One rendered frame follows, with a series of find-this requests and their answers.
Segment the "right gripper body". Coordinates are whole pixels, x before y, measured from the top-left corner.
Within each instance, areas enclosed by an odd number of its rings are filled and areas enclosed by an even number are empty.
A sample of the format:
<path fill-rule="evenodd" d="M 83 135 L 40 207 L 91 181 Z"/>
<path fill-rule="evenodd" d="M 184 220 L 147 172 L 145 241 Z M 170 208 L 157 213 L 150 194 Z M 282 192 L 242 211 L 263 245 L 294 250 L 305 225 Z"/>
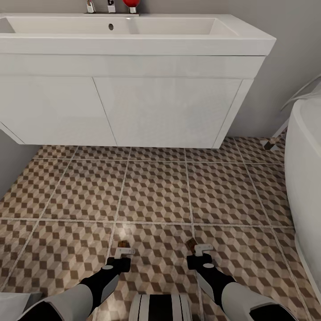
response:
<path fill-rule="evenodd" d="M 197 264 L 199 261 L 205 260 L 211 262 L 211 257 L 209 254 L 203 254 L 203 256 L 195 256 L 195 255 L 190 255 L 187 256 L 187 264 L 188 264 L 188 269 L 189 270 L 197 270 Z"/>

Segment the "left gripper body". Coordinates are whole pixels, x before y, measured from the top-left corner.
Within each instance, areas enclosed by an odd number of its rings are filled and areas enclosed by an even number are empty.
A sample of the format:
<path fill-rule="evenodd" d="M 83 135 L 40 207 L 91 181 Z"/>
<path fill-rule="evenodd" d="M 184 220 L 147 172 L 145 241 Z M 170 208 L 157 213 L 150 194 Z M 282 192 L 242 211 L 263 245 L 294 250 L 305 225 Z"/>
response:
<path fill-rule="evenodd" d="M 120 273 L 130 271 L 131 259 L 128 257 L 122 259 L 115 259 L 114 257 L 110 257 L 107 259 L 107 263 L 117 263 L 120 266 Z"/>

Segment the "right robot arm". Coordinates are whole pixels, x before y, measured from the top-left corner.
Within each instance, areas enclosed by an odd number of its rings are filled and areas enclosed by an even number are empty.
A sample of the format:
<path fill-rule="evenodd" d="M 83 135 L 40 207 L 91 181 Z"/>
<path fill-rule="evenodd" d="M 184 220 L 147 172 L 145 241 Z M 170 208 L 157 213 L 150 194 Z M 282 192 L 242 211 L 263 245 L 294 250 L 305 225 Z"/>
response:
<path fill-rule="evenodd" d="M 230 321 L 298 321 L 282 304 L 218 271 L 210 255 L 202 253 L 213 250 L 213 245 L 195 245 L 194 250 L 195 255 L 187 256 L 188 269 L 197 270 L 199 285 Z"/>

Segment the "mousetrap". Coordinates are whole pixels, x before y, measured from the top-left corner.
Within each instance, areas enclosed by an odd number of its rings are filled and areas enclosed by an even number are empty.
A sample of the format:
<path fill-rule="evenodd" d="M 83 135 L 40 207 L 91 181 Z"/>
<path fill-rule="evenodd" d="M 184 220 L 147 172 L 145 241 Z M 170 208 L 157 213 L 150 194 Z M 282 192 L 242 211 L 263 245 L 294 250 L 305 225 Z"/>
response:
<path fill-rule="evenodd" d="M 191 252 L 193 253 L 193 255 L 195 255 L 196 251 L 194 250 L 194 246 L 195 246 L 195 245 L 198 245 L 198 244 L 196 243 L 195 239 L 192 238 L 192 239 L 190 239 L 189 241 L 187 241 L 186 243 L 187 243 L 189 249 L 191 250 Z"/>
<path fill-rule="evenodd" d="M 119 248 L 127 248 L 127 240 L 122 240 L 118 242 Z M 123 258 L 126 258 L 127 255 L 122 255 Z"/>

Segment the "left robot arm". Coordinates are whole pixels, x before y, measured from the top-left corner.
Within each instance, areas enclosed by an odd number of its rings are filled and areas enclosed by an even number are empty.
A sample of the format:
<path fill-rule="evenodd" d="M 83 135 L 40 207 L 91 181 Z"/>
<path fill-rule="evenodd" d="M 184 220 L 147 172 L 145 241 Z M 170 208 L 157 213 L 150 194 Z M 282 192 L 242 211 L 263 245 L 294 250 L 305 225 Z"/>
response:
<path fill-rule="evenodd" d="M 115 257 L 89 278 L 60 294 L 49 296 L 30 307 L 16 321 L 86 321 L 117 288 L 121 272 L 129 272 L 134 248 L 117 247 Z"/>

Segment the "robot trunk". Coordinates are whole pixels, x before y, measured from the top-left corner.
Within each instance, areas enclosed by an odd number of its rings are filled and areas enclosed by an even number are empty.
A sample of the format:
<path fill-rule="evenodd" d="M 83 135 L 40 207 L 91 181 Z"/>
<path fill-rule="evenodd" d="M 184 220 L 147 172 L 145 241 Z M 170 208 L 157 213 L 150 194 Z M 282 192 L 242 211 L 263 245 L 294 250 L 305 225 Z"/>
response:
<path fill-rule="evenodd" d="M 128 321 L 193 321 L 183 294 L 136 294 Z"/>

